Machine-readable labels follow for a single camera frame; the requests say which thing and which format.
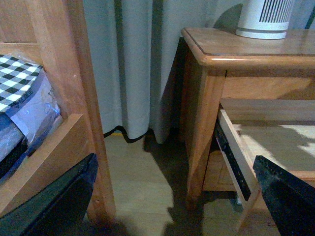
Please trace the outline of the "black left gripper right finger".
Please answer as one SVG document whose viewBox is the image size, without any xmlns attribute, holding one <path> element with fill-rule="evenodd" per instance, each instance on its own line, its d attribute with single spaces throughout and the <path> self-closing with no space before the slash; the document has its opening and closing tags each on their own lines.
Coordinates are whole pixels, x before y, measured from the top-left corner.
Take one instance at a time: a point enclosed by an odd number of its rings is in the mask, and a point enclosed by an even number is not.
<svg viewBox="0 0 315 236">
<path fill-rule="evenodd" d="M 313 236 L 315 188 L 262 155 L 253 169 L 280 235 Z"/>
</svg>

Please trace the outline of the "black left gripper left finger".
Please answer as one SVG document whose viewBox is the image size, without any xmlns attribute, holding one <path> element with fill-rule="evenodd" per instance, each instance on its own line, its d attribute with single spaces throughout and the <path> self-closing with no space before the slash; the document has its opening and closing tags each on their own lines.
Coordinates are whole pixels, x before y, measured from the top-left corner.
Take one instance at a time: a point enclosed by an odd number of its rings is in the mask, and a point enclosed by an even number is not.
<svg viewBox="0 0 315 236">
<path fill-rule="evenodd" d="M 85 216 L 98 171 L 91 153 L 0 219 L 2 236 L 61 236 Z"/>
</svg>

